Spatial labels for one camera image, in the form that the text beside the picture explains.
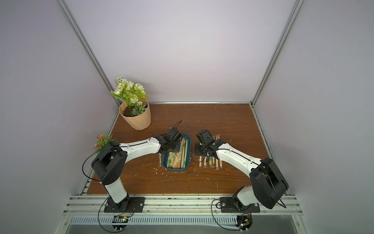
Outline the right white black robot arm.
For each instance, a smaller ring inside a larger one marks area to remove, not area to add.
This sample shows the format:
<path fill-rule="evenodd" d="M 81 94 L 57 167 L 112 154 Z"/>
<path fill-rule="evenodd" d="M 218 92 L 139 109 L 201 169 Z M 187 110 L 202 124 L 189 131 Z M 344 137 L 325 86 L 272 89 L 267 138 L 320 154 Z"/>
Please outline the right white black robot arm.
<path fill-rule="evenodd" d="M 243 211 L 252 204 L 260 203 L 268 209 L 275 205 L 286 207 L 281 197 L 289 189 L 289 185 L 271 158 L 255 158 L 247 155 L 208 131 L 197 133 L 199 150 L 203 156 L 226 162 L 246 174 L 251 181 L 250 186 L 244 186 L 233 196 L 233 206 Z"/>

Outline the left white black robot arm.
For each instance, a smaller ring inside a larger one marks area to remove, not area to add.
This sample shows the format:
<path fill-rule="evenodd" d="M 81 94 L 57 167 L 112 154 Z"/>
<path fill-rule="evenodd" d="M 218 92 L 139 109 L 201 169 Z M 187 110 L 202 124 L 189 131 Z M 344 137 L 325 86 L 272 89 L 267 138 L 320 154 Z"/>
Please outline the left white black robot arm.
<path fill-rule="evenodd" d="M 137 142 L 118 143 L 112 140 L 98 153 L 91 167 L 104 185 L 110 199 L 115 204 L 121 204 L 129 200 L 120 179 L 125 164 L 150 154 L 175 152 L 181 138 L 182 134 L 177 128 L 172 127 L 168 133 L 154 135 Z"/>

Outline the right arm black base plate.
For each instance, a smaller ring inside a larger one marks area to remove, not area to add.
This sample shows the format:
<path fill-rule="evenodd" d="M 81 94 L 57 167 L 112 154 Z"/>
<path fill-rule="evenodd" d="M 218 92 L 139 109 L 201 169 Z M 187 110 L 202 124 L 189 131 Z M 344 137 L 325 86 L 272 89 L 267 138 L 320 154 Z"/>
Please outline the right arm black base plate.
<path fill-rule="evenodd" d="M 251 203 L 243 205 L 238 199 L 232 197 L 220 197 L 216 208 L 220 209 L 222 213 L 260 213 L 258 203 Z"/>

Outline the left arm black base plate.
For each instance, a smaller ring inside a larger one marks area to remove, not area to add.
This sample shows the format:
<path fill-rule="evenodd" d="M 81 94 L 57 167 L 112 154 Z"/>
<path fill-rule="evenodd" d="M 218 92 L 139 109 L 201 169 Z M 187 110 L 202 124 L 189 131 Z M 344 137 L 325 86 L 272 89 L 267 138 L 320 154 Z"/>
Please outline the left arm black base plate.
<path fill-rule="evenodd" d="M 135 212 L 141 213 L 143 211 L 145 203 L 145 197 L 126 197 L 121 202 L 115 203 L 114 200 L 109 197 L 105 203 L 105 213 L 125 213 Z"/>

